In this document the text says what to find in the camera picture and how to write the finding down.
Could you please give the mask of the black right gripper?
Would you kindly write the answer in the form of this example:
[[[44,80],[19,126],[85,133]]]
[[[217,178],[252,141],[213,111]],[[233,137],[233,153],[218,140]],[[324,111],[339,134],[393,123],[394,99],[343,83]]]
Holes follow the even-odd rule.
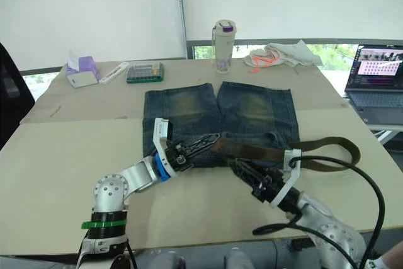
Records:
[[[260,202],[271,203],[283,188],[284,174],[277,168],[259,169],[244,159],[228,160],[232,172],[252,188],[252,196]]]

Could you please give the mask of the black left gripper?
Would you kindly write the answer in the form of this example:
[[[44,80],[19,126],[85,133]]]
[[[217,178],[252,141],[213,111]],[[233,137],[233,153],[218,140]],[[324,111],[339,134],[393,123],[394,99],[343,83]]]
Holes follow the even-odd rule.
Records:
[[[206,134],[185,144],[183,141],[170,142],[165,150],[167,160],[175,172],[186,171],[194,164],[215,164],[215,153],[210,147],[220,139],[220,134]]]

